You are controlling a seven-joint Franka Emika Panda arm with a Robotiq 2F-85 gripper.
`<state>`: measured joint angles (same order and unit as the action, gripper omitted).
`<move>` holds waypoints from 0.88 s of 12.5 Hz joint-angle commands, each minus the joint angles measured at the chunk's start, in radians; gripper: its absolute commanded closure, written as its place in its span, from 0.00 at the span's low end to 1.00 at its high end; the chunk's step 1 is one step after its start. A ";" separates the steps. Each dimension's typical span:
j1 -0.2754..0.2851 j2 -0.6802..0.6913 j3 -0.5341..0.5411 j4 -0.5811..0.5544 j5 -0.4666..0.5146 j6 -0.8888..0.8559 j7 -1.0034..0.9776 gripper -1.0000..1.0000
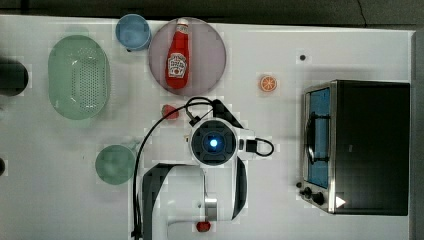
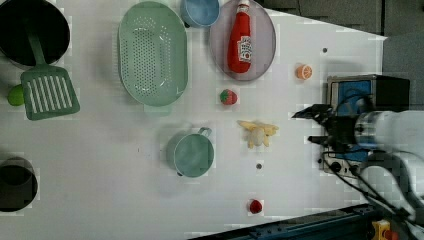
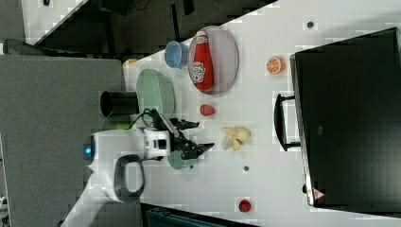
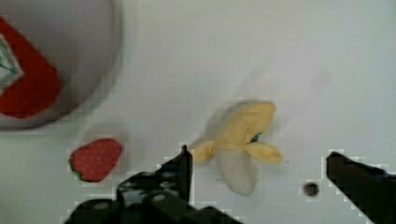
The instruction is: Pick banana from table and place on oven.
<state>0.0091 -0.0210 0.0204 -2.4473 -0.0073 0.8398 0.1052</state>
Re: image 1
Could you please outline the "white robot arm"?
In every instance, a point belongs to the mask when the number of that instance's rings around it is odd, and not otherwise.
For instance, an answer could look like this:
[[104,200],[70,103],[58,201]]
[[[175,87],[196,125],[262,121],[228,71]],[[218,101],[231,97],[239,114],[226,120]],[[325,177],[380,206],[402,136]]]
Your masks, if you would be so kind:
[[247,199],[244,162],[254,158],[255,134],[213,117],[187,137],[186,159],[158,163],[142,180],[143,240],[168,240],[179,222],[231,221]]

